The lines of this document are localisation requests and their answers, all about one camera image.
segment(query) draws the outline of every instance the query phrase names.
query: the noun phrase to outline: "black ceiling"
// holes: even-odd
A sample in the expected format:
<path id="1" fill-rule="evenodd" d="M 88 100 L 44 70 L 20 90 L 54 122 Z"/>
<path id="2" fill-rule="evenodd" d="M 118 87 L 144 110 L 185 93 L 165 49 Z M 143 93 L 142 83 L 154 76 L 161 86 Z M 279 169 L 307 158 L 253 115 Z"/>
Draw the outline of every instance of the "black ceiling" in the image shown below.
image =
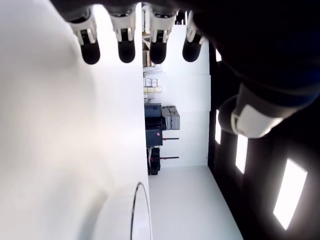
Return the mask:
<path id="1" fill-rule="evenodd" d="M 211 113 L 208 165 L 245 240 L 320 239 L 320 99 L 284 120 L 269 134 L 249 139 L 245 174 L 235 166 L 237 136 L 215 136 L 216 109 L 237 94 L 240 81 L 211 58 Z M 287 230 L 273 215 L 287 162 L 291 158 L 308 174 Z"/>

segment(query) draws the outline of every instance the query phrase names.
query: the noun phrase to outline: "rectangular ceiling light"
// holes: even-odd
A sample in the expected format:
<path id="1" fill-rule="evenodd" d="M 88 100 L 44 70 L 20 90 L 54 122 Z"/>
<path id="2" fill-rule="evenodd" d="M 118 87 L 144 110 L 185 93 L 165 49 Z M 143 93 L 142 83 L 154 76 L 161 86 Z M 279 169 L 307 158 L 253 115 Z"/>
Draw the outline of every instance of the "rectangular ceiling light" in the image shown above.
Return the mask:
<path id="1" fill-rule="evenodd" d="M 221 144 L 221 126 L 218 121 L 219 110 L 215 114 L 215 140 L 218 144 Z"/>
<path id="2" fill-rule="evenodd" d="M 217 49 L 215 50 L 215 59 L 217 62 L 222 61 L 222 57 Z"/>
<path id="3" fill-rule="evenodd" d="M 247 158 L 248 138 L 243 135 L 238 135 L 236 145 L 235 165 L 242 174 L 245 173 L 246 158 Z"/>
<path id="4" fill-rule="evenodd" d="M 288 158 L 286 161 L 279 196 L 273 211 L 273 214 L 285 230 L 287 230 L 295 213 L 300 195 L 304 188 L 306 177 L 307 172 Z"/>

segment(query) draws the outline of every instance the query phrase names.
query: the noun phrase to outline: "white box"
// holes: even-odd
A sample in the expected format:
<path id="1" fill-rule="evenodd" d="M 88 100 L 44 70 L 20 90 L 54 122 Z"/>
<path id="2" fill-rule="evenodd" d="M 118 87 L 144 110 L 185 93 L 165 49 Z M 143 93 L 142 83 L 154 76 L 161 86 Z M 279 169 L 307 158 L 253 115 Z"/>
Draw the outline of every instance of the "white box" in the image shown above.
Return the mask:
<path id="1" fill-rule="evenodd" d="M 147 87 L 147 92 L 148 92 L 148 94 L 152 94 L 155 92 L 155 88 L 154 87 Z"/>
<path id="2" fill-rule="evenodd" d="M 151 78 L 146 78 L 145 79 L 145 86 L 146 87 L 152 87 L 152 79 Z"/>
<path id="3" fill-rule="evenodd" d="M 152 79 L 152 87 L 158 87 L 158 79 Z"/>
<path id="4" fill-rule="evenodd" d="M 148 95 L 148 99 L 154 99 L 154 98 L 156 98 L 156 94 L 155 93 L 148 93 L 147 94 Z"/>
<path id="5" fill-rule="evenodd" d="M 157 86 L 154 88 L 155 93 L 162 93 L 162 86 Z"/>

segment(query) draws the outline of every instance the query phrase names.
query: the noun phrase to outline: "black fingertip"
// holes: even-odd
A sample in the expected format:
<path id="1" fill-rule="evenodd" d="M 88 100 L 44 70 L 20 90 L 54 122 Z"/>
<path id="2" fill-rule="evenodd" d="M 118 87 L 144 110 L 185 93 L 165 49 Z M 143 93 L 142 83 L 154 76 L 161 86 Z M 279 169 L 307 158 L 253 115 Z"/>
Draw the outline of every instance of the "black fingertip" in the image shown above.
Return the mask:
<path id="1" fill-rule="evenodd" d="M 131 63 L 136 56 L 135 41 L 122 41 L 118 42 L 119 58 L 122 62 Z"/>
<path id="2" fill-rule="evenodd" d="M 98 40 L 94 44 L 85 44 L 81 46 L 83 60 L 89 64 L 96 64 L 100 59 L 100 49 Z"/>
<path id="3" fill-rule="evenodd" d="M 188 42 L 187 39 L 184 41 L 182 56 L 184 60 L 189 63 L 194 62 L 198 59 L 201 50 L 201 45 L 194 42 Z"/>
<path id="4" fill-rule="evenodd" d="M 166 59 L 167 44 L 163 42 L 151 42 L 150 59 L 154 64 L 162 64 Z"/>

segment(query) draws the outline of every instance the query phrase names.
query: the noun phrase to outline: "gray box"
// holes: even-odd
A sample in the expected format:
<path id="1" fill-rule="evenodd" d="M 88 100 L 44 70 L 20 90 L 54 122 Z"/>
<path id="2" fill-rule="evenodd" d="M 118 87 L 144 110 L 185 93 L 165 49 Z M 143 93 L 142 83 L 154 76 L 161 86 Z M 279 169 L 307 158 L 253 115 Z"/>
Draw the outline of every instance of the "gray box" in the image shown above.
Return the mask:
<path id="1" fill-rule="evenodd" d="M 180 115 L 177 112 L 170 112 L 171 114 L 171 130 L 180 130 Z"/>
<path id="2" fill-rule="evenodd" d="M 166 107 L 163 107 L 161 109 L 162 117 L 165 119 L 165 125 L 167 130 L 171 130 L 171 114 L 169 112 L 169 109 Z"/>
<path id="3" fill-rule="evenodd" d="M 170 107 L 170 108 L 169 108 L 169 112 L 170 112 L 170 113 L 177 113 L 178 110 L 176 109 L 176 107 Z"/>

